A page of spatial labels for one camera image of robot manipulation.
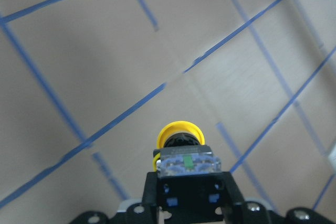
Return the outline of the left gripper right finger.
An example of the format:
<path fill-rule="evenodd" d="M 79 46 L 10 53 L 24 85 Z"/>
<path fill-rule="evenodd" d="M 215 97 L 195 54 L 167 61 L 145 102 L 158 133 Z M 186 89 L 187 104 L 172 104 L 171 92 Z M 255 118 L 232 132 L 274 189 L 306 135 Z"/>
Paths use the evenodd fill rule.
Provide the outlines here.
<path fill-rule="evenodd" d="M 240 206 L 244 202 L 244 197 L 240 192 L 232 174 L 230 172 L 222 172 L 220 175 L 221 182 L 221 199 L 224 207 L 234 208 Z"/>

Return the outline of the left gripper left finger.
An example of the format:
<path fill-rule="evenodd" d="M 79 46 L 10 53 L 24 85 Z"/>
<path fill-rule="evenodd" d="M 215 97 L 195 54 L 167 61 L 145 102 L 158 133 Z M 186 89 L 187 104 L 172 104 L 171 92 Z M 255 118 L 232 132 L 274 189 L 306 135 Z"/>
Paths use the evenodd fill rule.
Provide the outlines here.
<path fill-rule="evenodd" d="M 148 172 L 144 184 L 142 195 L 142 205 L 157 208 L 158 207 L 158 178 L 156 172 Z"/>

